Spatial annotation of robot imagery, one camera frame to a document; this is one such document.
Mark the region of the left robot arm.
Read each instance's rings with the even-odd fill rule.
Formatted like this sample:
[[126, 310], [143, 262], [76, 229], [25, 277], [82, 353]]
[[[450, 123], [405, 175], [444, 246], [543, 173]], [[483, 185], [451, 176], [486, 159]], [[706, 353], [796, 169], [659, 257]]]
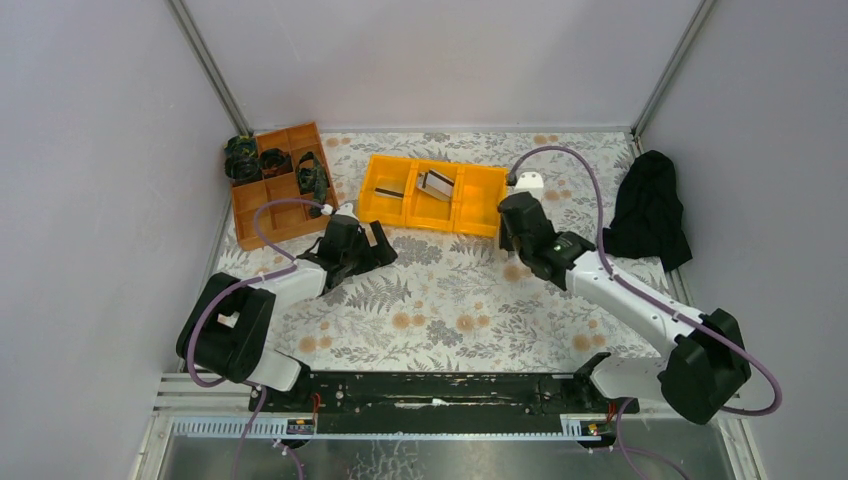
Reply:
[[211, 276], [176, 344], [195, 384], [212, 388], [228, 381], [292, 390], [309, 367], [266, 345], [272, 314], [393, 263], [397, 253], [381, 223], [369, 227], [374, 243], [356, 217], [337, 213], [317, 249], [299, 255], [292, 265], [245, 280], [223, 272]]

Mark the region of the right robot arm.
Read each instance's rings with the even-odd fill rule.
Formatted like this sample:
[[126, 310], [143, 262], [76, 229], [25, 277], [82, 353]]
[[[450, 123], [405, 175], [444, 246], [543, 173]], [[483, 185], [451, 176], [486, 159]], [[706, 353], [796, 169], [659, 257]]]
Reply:
[[662, 401], [703, 425], [750, 379], [738, 323], [726, 311], [705, 314], [626, 272], [607, 271], [593, 244], [555, 231], [527, 192], [506, 197], [497, 211], [505, 238], [536, 277], [599, 306], [656, 350], [656, 357], [592, 361], [584, 372], [603, 397]]

